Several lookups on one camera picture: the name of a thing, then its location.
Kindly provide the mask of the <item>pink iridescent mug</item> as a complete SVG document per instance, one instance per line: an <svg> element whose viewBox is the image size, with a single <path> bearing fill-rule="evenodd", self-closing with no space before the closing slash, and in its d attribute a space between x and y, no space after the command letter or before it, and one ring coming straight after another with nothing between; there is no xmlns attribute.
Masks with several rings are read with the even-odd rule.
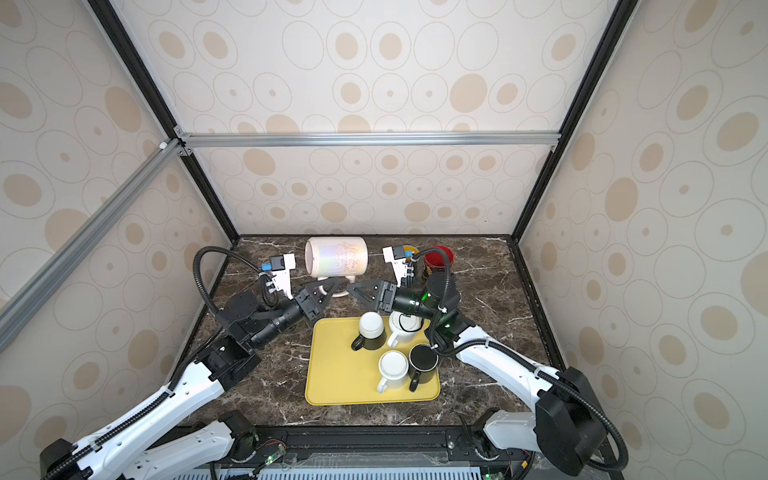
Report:
<svg viewBox="0 0 768 480"><path fill-rule="evenodd" d="M368 248L362 237L311 237L304 255L308 274L318 280L345 277L354 283L368 268Z"/></svg>

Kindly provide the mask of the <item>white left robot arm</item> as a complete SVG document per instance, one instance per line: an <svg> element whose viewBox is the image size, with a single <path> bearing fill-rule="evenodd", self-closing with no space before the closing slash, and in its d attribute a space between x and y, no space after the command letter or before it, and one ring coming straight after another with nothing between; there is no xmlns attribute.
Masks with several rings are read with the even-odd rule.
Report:
<svg viewBox="0 0 768 480"><path fill-rule="evenodd" d="M209 295L201 261L213 247L201 248L192 271L198 290L214 314L218 330L184 362L170 381L120 419L74 443L58 439L40 454L44 479L171 479L228 456L248 460L257 453L257 435L245 417L231 413L202 429L161 444L177 424L247 377L260 363L260 350L292 325L317 321L341 278L325 274L291 290L290 270L274 273L287 296L270 309L249 291L223 308Z"/></svg>

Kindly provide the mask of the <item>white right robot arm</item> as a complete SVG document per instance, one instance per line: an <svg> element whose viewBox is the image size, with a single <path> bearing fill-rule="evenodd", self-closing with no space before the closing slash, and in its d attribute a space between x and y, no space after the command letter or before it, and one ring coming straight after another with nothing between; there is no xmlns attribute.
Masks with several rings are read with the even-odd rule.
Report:
<svg viewBox="0 0 768 480"><path fill-rule="evenodd" d="M531 411L497 411L482 426L481 437L495 450L542 454L554 467L577 476L590 467L620 472L628 446L578 369L558 370L536 362L492 338L460 310L456 276L446 265L421 288L404 281L351 283L347 292L369 311L400 313L428 321L426 338L439 357L455 358L494 379Z"/></svg>

